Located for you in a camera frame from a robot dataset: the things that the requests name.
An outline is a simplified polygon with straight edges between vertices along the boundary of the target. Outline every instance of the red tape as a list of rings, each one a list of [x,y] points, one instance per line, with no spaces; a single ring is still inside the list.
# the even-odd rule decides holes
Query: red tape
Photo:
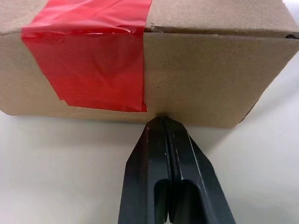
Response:
[[[50,0],[22,40],[68,105],[145,112],[143,32],[151,0]]]

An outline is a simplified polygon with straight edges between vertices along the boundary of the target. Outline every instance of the box flap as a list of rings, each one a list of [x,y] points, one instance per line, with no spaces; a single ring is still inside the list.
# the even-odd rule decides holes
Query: box flap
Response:
[[[19,32],[48,0],[3,0],[0,34]],[[285,37],[299,28],[281,0],[153,0],[146,32]]]

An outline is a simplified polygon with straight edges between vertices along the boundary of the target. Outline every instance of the white table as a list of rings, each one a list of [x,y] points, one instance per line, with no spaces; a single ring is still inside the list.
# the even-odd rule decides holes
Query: white table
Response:
[[[299,21],[299,1],[287,6]],[[116,224],[143,127],[0,113],[0,223]],[[237,128],[188,131],[238,224],[299,223],[299,54]]]

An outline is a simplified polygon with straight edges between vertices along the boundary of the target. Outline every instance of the cardboard box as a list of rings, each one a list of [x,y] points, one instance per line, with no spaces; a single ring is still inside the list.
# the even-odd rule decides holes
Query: cardboard box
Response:
[[[0,110],[10,115],[234,127],[299,50],[299,28],[281,0],[153,0],[144,34],[148,112],[68,106],[21,41],[47,0],[0,9]]]

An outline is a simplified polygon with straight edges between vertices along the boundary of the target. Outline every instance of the black plastic clamp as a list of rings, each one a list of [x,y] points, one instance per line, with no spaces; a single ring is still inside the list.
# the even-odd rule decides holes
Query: black plastic clamp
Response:
[[[146,124],[125,170],[118,224],[235,224],[208,158],[174,120]]]

